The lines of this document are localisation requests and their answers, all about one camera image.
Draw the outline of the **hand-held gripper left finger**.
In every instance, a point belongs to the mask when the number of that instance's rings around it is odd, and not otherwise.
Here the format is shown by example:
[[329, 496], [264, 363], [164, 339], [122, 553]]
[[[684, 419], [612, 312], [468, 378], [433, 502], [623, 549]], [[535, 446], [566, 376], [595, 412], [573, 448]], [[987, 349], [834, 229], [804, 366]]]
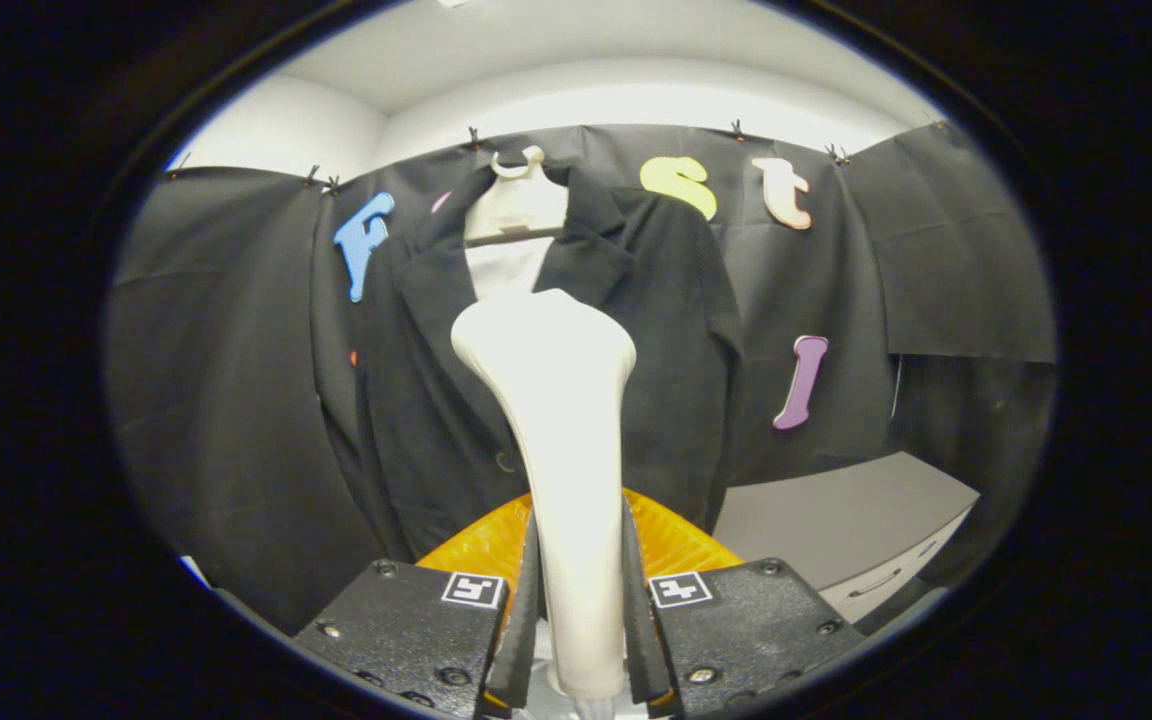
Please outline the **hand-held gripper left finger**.
[[508, 719], [536, 634], [538, 532], [518, 497], [417, 562], [371, 562], [294, 642], [412, 714]]

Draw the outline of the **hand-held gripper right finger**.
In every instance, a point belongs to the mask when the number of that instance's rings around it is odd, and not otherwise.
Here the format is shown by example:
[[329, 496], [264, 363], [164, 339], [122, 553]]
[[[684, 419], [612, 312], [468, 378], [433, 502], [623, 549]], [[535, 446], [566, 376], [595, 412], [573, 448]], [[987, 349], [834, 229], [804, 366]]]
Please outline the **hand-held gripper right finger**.
[[736, 719], [791, 702], [863, 642], [782, 559], [741, 560], [632, 491], [622, 526], [628, 679], [653, 719]]

